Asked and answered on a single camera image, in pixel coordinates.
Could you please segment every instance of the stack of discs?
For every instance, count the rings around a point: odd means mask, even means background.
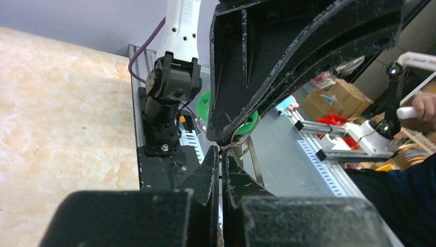
[[[405,144],[400,146],[397,151],[405,157],[410,166],[417,165],[425,160],[429,154],[422,149],[418,144]]]

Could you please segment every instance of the finger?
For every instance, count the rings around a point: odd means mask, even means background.
[[[424,118],[423,121],[430,122],[434,118],[434,103],[431,97],[424,99]]]
[[[424,102],[420,98],[415,98],[412,101],[412,106],[416,111],[416,118],[423,119],[424,118]]]

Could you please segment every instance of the table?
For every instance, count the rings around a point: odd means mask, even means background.
[[[127,57],[0,27],[0,246],[77,190],[139,189]]]

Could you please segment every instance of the screw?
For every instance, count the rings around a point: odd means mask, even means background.
[[[168,151],[168,145],[167,144],[163,144],[161,148],[162,148],[162,151],[164,151],[164,152]]]

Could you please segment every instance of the yellow object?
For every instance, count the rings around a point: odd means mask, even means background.
[[[376,171],[391,171],[391,170],[395,170],[395,167],[392,164],[387,164],[387,165],[379,167],[379,168],[377,168],[375,170]]]

